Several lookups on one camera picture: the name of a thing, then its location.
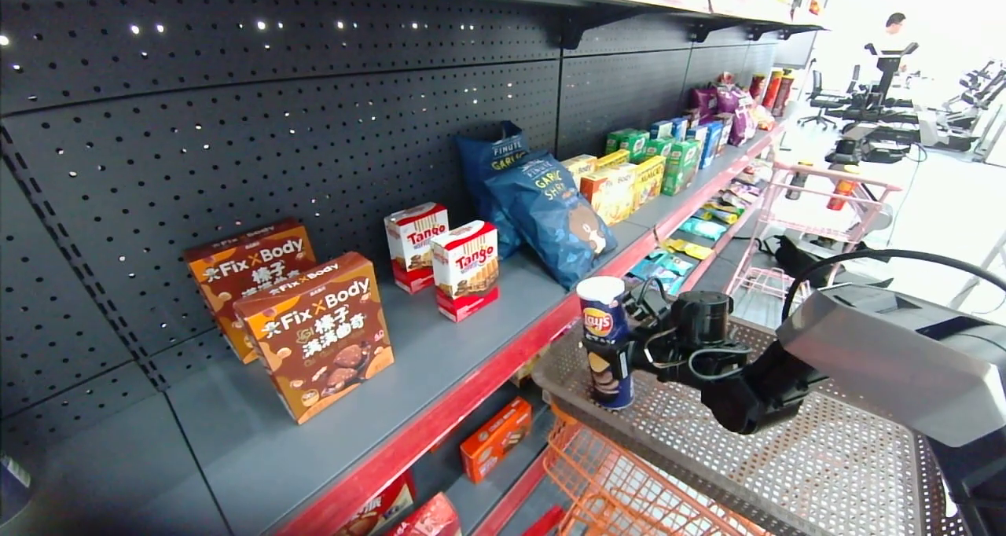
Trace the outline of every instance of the fix x body snack box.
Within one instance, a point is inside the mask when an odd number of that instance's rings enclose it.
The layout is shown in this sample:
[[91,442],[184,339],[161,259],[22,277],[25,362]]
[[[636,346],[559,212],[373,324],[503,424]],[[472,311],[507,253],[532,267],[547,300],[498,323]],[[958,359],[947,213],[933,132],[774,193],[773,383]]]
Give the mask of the fix x body snack box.
[[345,253],[234,304],[302,424],[394,362],[370,260]]
[[237,357],[255,361],[252,339],[234,315],[234,301],[296,278],[317,262],[308,232],[294,218],[255,228],[183,255],[206,306]]
[[428,202],[384,217],[394,283],[414,295],[434,283],[430,240],[448,230],[447,207]]
[[496,228],[469,221],[433,239],[434,281],[441,314],[461,322],[499,298]]

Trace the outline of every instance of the wire basket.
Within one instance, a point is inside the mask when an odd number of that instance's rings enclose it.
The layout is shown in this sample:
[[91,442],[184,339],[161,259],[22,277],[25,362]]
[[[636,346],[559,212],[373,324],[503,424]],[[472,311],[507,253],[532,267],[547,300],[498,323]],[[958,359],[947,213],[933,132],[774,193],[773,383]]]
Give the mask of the wire basket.
[[563,411],[548,436],[545,473],[573,504],[560,534],[724,535],[769,533],[719,507]]

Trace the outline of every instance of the black cable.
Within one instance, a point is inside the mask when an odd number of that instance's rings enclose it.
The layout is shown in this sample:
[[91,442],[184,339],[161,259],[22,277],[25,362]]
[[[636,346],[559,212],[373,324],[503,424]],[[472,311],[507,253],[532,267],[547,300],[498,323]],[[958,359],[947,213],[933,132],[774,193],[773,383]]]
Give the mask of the black cable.
[[943,255],[937,255],[937,253],[927,253],[925,250],[851,250],[851,252],[848,253],[838,253],[838,255],[835,255],[834,257],[817,260],[817,262],[811,263],[809,267],[806,267],[806,270],[802,271],[800,275],[793,280],[793,285],[790,286],[790,290],[786,293],[786,300],[783,301],[783,322],[786,322],[786,320],[790,318],[790,310],[793,308],[793,303],[797,299],[797,292],[800,290],[800,286],[802,283],[807,281],[810,276],[814,275],[815,272],[821,271],[825,267],[830,267],[833,264],[842,263],[844,260],[884,259],[884,257],[894,257],[894,259],[928,260],[931,263],[944,264],[944,266],[963,271],[972,276],[977,276],[978,279],[985,279],[985,281],[998,286],[999,289],[1002,289],[1003,292],[1006,293],[1006,281],[1003,281],[1003,279],[1000,279],[999,276],[992,274],[992,272],[985,271],[983,267],[977,266],[977,264],[967,263],[965,260],[945,257]]

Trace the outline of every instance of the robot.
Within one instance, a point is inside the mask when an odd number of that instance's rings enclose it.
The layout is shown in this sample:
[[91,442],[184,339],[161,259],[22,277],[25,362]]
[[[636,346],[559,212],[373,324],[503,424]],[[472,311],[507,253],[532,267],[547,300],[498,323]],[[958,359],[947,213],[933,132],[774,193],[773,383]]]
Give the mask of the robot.
[[[615,379],[650,372],[700,389],[726,429],[751,434],[800,412],[812,386],[833,379],[929,438],[971,536],[1006,536],[1006,328],[891,290],[839,285],[817,290],[793,314],[800,284],[855,257],[934,260],[1006,282],[973,264],[914,250],[859,250],[819,260],[798,276],[777,340],[748,362],[729,338],[732,299],[687,292],[674,300],[643,283],[611,304],[632,322],[621,338],[583,346]],[[588,311],[595,311],[597,304]]]

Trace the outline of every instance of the perforated metal tray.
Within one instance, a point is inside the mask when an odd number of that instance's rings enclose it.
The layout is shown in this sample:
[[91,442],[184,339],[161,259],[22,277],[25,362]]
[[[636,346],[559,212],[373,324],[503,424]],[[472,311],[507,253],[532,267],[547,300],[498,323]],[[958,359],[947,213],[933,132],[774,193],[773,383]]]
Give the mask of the perforated metal tray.
[[[775,336],[733,321],[761,353]],[[591,401],[580,327],[553,343],[533,377],[570,416],[667,474],[779,535],[964,535],[946,514],[925,438],[829,382],[793,420],[742,436],[720,426],[699,392],[634,375],[636,399],[618,412]]]

